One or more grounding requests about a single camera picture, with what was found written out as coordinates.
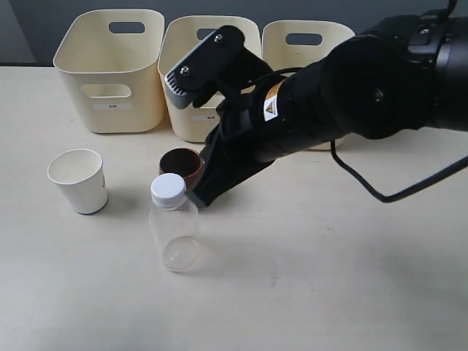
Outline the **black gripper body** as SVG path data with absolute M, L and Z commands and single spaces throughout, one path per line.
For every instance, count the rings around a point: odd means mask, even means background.
M 263 78 L 218 111 L 221 120 L 204 148 L 208 172 L 260 172 L 278 158 L 329 141 L 318 69 Z

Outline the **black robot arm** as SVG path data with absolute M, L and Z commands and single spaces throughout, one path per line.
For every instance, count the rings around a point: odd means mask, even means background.
M 305 67 L 271 69 L 223 26 L 186 59 L 194 106 L 224 96 L 188 195 L 207 207 L 276 159 L 357 134 L 467 130 L 467 19 L 454 1 L 385 18 Z

